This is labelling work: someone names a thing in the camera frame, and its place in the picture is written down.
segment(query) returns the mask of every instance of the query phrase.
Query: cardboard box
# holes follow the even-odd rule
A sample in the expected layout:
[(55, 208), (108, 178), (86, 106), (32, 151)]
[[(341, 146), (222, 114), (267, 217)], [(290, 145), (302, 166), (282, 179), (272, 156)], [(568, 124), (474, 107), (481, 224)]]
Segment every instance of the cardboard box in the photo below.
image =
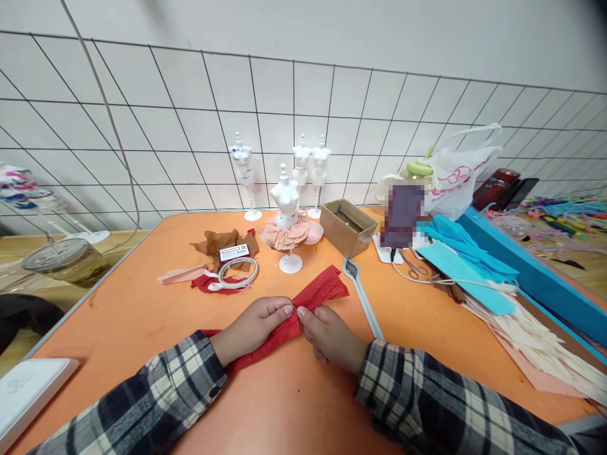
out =
[(337, 199), (322, 206), (321, 226), (324, 236), (344, 256), (351, 259), (367, 249), (377, 228), (377, 221), (350, 201)]

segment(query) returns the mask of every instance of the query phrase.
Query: green bottle cap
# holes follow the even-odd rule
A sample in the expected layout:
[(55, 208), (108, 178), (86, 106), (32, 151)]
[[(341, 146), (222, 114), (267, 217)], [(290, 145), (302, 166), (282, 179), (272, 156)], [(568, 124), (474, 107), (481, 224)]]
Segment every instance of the green bottle cap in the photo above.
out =
[(418, 160), (409, 161), (407, 163), (407, 172), (411, 174), (417, 174), (422, 177), (432, 175), (432, 166), (428, 166)]

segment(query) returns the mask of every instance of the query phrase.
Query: dress form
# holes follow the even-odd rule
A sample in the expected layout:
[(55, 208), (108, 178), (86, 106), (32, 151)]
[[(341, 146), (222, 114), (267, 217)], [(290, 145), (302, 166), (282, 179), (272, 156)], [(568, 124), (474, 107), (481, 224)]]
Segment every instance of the dress form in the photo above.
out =
[[(52, 191), (44, 190), (38, 186), (32, 172), (28, 169), (10, 166), (0, 162), (0, 200), (16, 210), (18, 213), (35, 213), (51, 227), (69, 238), (81, 238), (90, 244), (98, 243), (109, 236), (109, 231), (91, 232), (80, 221), (74, 219), (66, 211), (67, 202)], [(68, 222), (77, 229), (76, 234), (70, 234), (52, 219), (42, 213), (51, 210), (64, 215)]]
[(324, 135), (321, 135), (321, 143), (318, 147), (312, 149), (312, 157), (314, 158), (314, 170), (312, 170), (312, 184), (316, 187), (316, 203), (313, 209), (308, 210), (310, 218), (318, 219), (321, 217), (321, 211), (318, 208), (319, 198), (321, 195), (321, 187), (324, 186), (327, 180), (327, 160), (331, 155), (331, 151), (324, 146)]
[(297, 205), (299, 192), (297, 182), (290, 180), (286, 174), (286, 164), (280, 165), (280, 182), (270, 191), (270, 196), (276, 202), (280, 213), (276, 219), (278, 229), (288, 229), (297, 222)]
[(251, 148), (242, 145), (240, 134), (236, 132), (236, 145), (230, 147), (232, 158), (236, 162), (236, 179), (238, 183), (245, 187), (248, 195), (248, 203), (250, 209), (245, 213), (247, 221), (255, 221), (261, 218), (261, 212), (254, 208), (253, 194), (251, 187), (253, 186), (253, 171), (251, 170)]
[[(288, 229), (294, 226), (299, 218), (297, 216), (297, 206), (299, 205), (299, 191), (297, 181), (290, 180), (286, 174), (286, 164), (280, 165), (280, 182), (272, 188), (270, 196), (276, 202), (280, 210), (276, 218), (276, 227), (278, 229)], [(280, 269), (284, 273), (294, 274), (301, 270), (302, 259), (289, 251), (288, 254), (281, 257), (278, 262)]]
[(293, 147), (293, 155), (295, 156), (293, 180), (297, 181), (298, 186), (303, 186), (308, 180), (308, 157), (310, 156), (310, 148), (305, 146), (304, 135), (302, 135), (299, 145)]

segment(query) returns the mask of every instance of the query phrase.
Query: black wire grid panel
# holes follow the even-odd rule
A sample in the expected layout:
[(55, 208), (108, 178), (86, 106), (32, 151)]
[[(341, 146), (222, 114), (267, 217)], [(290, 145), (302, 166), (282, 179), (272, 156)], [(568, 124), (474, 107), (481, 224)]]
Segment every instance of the black wire grid panel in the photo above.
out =
[[(128, 176), (80, 43), (0, 32), (0, 161), (31, 169), (98, 229), (134, 226)], [(137, 182), (142, 227), (179, 212), (248, 208), (228, 147), (254, 150), (254, 203), (271, 207), (291, 147), (324, 135), (332, 150), (321, 202), (374, 203), (374, 182), (450, 134), (498, 122), (497, 167), (558, 193), (607, 170), (607, 94), (134, 43), (87, 40)], [(467, 135), (453, 148), (489, 136)], [(307, 185), (302, 206), (314, 204)], [(34, 233), (36, 217), (0, 207)], [(50, 214), (58, 223), (61, 215)]]

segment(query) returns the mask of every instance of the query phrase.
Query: red object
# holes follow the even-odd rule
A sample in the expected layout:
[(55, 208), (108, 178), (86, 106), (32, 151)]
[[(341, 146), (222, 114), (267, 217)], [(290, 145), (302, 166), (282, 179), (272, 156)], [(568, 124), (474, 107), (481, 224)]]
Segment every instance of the red object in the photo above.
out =
[(471, 206), (477, 210), (484, 209), (491, 202), (495, 202), (498, 196), (519, 177), (520, 174), (516, 171), (505, 167), (499, 168), (474, 192)]
[[(296, 307), (305, 306), (308, 310), (314, 311), (328, 300), (333, 300), (350, 295), (346, 285), (340, 279), (341, 272), (330, 265), (324, 272), (318, 275), (293, 299)], [(203, 330), (207, 337), (218, 334), (219, 330)], [(270, 333), (264, 344), (259, 346), (251, 354), (247, 354), (236, 359), (226, 367), (228, 375), (234, 374), (253, 365), (255, 362), (269, 356), (278, 349), (283, 343), (289, 341), (300, 334), (299, 318), (295, 311), (275, 330)]]
[[(234, 277), (224, 277), (224, 281), (226, 282), (241, 282), (246, 280), (246, 278), (234, 278)], [(240, 291), (238, 289), (220, 289), (219, 291), (211, 291), (209, 289), (209, 285), (211, 283), (214, 282), (219, 282), (219, 278), (215, 278), (215, 277), (210, 277), (208, 275), (202, 275), (199, 276), (198, 278), (196, 278), (195, 280), (192, 280), (192, 283), (190, 285), (190, 288), (199, 288), (202, 292), (207, 293), (207, 294), (237, 294)]]

